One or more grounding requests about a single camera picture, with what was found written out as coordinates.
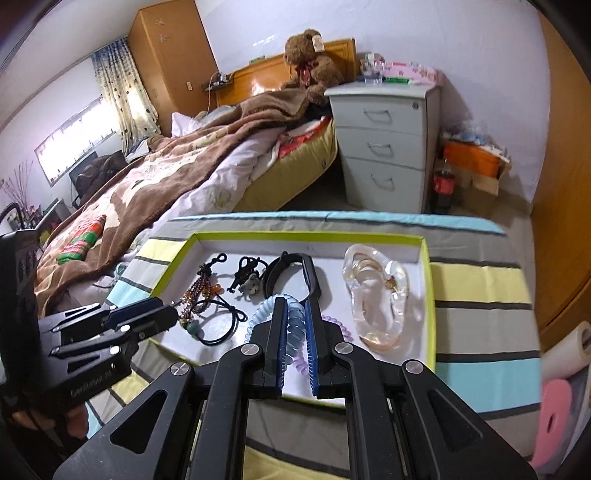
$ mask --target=drawer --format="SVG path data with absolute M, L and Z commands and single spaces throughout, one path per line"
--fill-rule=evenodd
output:
M 418 135 L 337 127 L 336 136 L 344 157 L 365 158 L 425 169 L 426 145 Z
M 423 135 L 425 100 L 377 96 L 335 96 L 330 99 L 337 127 L 378 128 Z
M 347 201 L 379 212 L 421 213 L 425 172 L 343 158 Z

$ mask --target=metal screw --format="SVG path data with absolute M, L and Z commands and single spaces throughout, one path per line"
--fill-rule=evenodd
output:
M 184 375 L 189 371 L 189 366 L 185 362 L 177 362 L 173 366 L 170 367 L 170 372 L 177 377 L 179 375 Z
M 246 345 L 242 345 L 240 351 L 244 353 L 244 355 L 256 355 L 259 351 L 259 347 L 255 343 L 247 343 Z
M 407 372 L 418 375 L 423 371 L 423 364 L 416 360 L 411 360 L 410 362 L 407 362 L 404 368 L 407 369 Z
M 347 355 L 353 351 L 353 345 L 347 342 L 337 343 L 335 346 L 335 350 L 337 353 L 341 355 Z

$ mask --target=tray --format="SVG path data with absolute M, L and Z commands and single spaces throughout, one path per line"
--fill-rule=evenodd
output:
M 407 270 L 410 287 L 404 330 L 398 345 L 381 354 L 370 352 L 375 358 L 398 365 L 410 358 L 419 359 L 434 371 L 435 306 L 427 244 L 421 237 L 347 232 L 200 232 L 193 235 L 178 253 L 152 295 L 162 298 L 164 302 L 177 301 L 196 278 L 199 265 L 210 261 L 220 252 L 226 253 L 228 260 L 213 266 L 212 284 L 220 283 L 226 289 L 232 284 L 233 274 L 244 255 L 261 257 L 269 263 L 283 251 L 306 253 L 314 260 L 322 289 L 319 301 L 322 315 L 339 319 L 353 335 L 354 343 L 366 348 L 357 335 L 350 295 L 341 275 L 345 251 L 356 243 L 372 245 L 386 256 L 401 262 Z M 275 293 L 305 298 L 308 289 L 299 270 L 300 265 L 293 265 L 283 272 L 275 286 Z M 226 292 L 223 298 L 249 317 L 263 301 L 262 294 L 250 299 L 238 291 L 235 294 Z M 221 336 L 230 325 L 230 314 L 225 309 L 215 313 L 214 307 L 210 306 L 204 317 L 202 328 L 208 339 Z M 241 323 L 231 339 L 214 347 L 202 345 L 178 324 L 154 337 L 153 341 L 194 365 L 202 365 L 217 361 L 228 350 L 243 344 L 247 327 L 248 322 Z M 294 366 L 289 366 L 285 373 L 283 395 L 329 406 L 345 405 L 344 399 L 314 398 L 308 377 L 299 373 Z

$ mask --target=orange container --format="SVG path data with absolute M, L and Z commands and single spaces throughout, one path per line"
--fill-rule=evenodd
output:
M 444 156 L 453 165 L 487 177 L 499 174 L 499 158 L 477 145 L 446 141 Z

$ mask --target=desk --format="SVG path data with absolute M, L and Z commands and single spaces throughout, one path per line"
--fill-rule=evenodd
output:
M 51 235 L 51 232 L 70 215 L 70 210 L 64 203 L 64 200 L 55 200 L 35 227 L 35 230 L 39 232 L 39 243 L 41 245 L 45 243 Z

